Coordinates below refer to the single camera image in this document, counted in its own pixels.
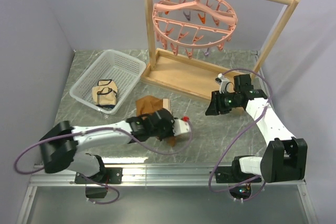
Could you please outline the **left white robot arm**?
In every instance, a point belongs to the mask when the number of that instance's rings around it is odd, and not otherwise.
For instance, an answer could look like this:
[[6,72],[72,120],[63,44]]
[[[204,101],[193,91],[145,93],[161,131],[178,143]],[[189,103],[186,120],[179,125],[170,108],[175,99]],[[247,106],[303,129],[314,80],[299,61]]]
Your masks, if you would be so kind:
[[68,169],[100,183],[107,175],[105,165],[99,155],[87,153],[88,149],[145,142],[151,137],[163,140],[178,132],[177,119],[166,109],[102,126],[71,127],[64,121],[40,140],[44,171],[54,174]]

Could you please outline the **pink round clip hanger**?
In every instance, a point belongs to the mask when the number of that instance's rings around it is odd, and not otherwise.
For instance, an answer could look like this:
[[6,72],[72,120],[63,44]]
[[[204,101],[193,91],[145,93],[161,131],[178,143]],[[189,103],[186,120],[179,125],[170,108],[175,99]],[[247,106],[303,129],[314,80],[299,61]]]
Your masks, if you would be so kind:
[[208,56],[215,47],[223,50],[237,27],[238,17],[225,0],[160,0],[153,6],[156,41],[174,55],[180,48],[192,58],[195,49]]

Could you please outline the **brown boxer underwear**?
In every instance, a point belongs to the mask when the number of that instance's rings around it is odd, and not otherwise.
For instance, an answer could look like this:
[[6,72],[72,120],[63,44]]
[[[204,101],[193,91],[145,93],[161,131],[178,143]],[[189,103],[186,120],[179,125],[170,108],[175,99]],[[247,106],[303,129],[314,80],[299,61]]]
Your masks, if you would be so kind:
[[173,133],[174,116],[170,109],[164,106],[168,99],[159,99],[151,95],[136,100],[136,117],[131,123],[132,134],[141,142],[150,137],[165,140],[171,146],[176,143]]

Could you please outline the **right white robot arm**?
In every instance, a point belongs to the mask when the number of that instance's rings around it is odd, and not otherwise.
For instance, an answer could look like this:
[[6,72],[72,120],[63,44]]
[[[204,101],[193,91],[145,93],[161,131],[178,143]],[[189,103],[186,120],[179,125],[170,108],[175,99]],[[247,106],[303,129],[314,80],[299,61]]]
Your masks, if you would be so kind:
[[220,85],[212,92],[207,116],[229,113],[233,108],[243,108],[256,122],[266,143],[262,157],[236,156],[225,171],[216,169],[229,183],[239,183],[254,178],[267,183],[302,180],[306,170],[308,145],[296,138],[280,121],[261,89],[255,89],[249,74],[234,76],[232,92],[227,91],[230,81],[219,74],[215,79]]

